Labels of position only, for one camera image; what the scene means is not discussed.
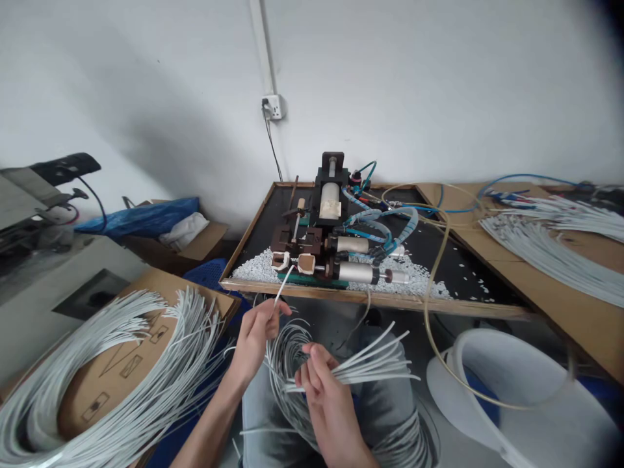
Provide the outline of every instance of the white cloth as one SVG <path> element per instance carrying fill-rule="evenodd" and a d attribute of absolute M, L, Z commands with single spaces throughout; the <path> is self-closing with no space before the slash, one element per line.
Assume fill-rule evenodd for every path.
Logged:
<path fill-rule="evenodd" d="M 177 223 L 171 232 L 161 234 L 158 239 L 167 247 L 171 247 L 176 252 L 180 252 L 183 248 L 195 239 L 197 234 L 202 232 L 210 221 L 206 220 L 201 213 L 193 213 Z"/>

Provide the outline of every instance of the machine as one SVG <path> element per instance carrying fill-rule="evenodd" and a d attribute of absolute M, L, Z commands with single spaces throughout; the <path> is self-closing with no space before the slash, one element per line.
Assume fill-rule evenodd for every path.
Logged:
<path fill-rule="evenodd" d="M 342 288 L 349 281 L 371 285 L 379 281 L 409 283 L 410 277 L 404 272 L 382 269 L 380 264 L 389 255 L 407 254 L 401 242 L 415 224 L 406 211 L 417 216 L 416 210 L 381 211 L 361 203 L 356 194 L 367 187 L 370 174 L 362 183 L 361 174 L 352 177 L 344 162 L 344 153 L 323 153 L 310 206 L 306 207 L 305 199 L 299 199 L 297 208 L 283 214 L 286 224 L 273 232 L 271 267 L 281 276 L 296 265 L 290 280 L 307 285 Z M 364 211 L 349 216 L 349 203 L 358 204 Z M 408 219 L 406 230 L 397 239 L 377 221 L 388 214 Z M 358 231 L 354 229 L 357 225 L 379 231 L 383 237 Z"/>

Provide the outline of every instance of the left hand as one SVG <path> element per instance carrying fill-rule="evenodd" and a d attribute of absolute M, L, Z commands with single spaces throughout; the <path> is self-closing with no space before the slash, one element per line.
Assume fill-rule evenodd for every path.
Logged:
<path fill-rule="evenodd" d="M 240 324 L 239 339 L 228 373 L 242 385 L 249 385 L 260 369 L 267 351 L 267 340 L 275 339 L 280 332 L 280 312 L 291 315 L 288 304 L 278 301 L 275 312 L 275 299 L 265 300 L 248 311 Z"/>

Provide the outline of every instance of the cardboard sheet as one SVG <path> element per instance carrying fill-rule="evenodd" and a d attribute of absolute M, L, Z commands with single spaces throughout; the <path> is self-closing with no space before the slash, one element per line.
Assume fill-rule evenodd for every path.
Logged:
<path fill-rule="evenodd" d="M 476 195 L 485 184 L 458 186 Z M 495 188 L 506 192 L 529 189 L 528 195 L 541 198 L 550 195 L 542 188 L 526 182 L 498 183 Z M 418 184 L 418 189 L 428 203 L 437 205 L 439 184 Z M 459 190 L 445 187 L 444 192 L 443 209 L 464 209 L 474 204 L 468 194 Z M 497 205 L 489 198 L 484 198 L 483 202 L 490 208 L 507 207 Z M 454 224 L 476 220 L 475 213 L 454 213 L 449 216 Z M 552 279 L 502 247 L 478 224 L 464 228 L 459 227 L 454 232 L 468 249 L 484 260 L 534 309 L 545 313 L 614 379 L 624 384 L 624 309 Z M 578 231 L 565 232 L 564 243 L 580 255 L 624 274 L 624 244 Z"/>
<path fill-rule="evenodd" d="M 185 279 L 155 268 L 149 269 L 120 296 L 131 291 L 157 291 L 169 303 L 177 303 L 176 291 L 195 287 L 209 305 L 216 304 L 225 319 L 231 318 L 240 299 L 201 287 Z M 58 415 L 61 434 L 71 438 L 85 431 L 115 408 L 141 382 L 154 366 L 171 339 L 177 321 L 161 317 L 149 318 L 151 338 L 140 343 L 124 343 L 100 354 L 85 365 L 68 388 Z"/>

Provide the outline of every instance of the printed symbol on box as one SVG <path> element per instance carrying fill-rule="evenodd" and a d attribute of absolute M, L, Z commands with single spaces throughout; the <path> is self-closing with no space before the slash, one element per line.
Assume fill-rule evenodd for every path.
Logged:
<path fill-rule="evenodd" d="M 138 364 L 142 360 L 143 360 L 142 357 L 140 357 L 138 354 L 135 354 L 133 358 L 130 359 L 130 362 L 125 365 L 125 367 L 122 369 L 119 375 L 123 378 L 128 378 L 128 376 L 132 373 L 133 370 L 137 368 Z"/>
<path fill-rule="evenodd" d="M 86 422 L 91 421 L 91 418 L 93 416 L 96 415 L 96 413 L 99 411 L 99 409 L 104 406 L 104 403 L 106 403 L 109 400 L 109 395 L 106 392 L 102 392 L 99 394 L 99 396 L 93 401 L 93 403 L 91 403 L 89 405 L 89 407 L 86 409 L 86 411 L 83 413 L 83 419 Z"/>
<path fill-rule="evenodd" d="M 154 344 L 155 344 L 155 343 L 158 343 L 158 340 L 159 340 L 160 338 L 162 338 L 162 337 L 163 337 L 163 335 L 164 335 L 166 332 L 168 332 L 168 331 L 169 331 L 169 327 L 166 327 L 165 325 L 162 325 L 162 326 L 158 329 L 158 331 L 157 331 L 156 333 L 154 333 L 154 334 L 151 336 L 151 339 L 149 340 L 149 342 L 150 342 L 150 343 L 154 343 Z"/>

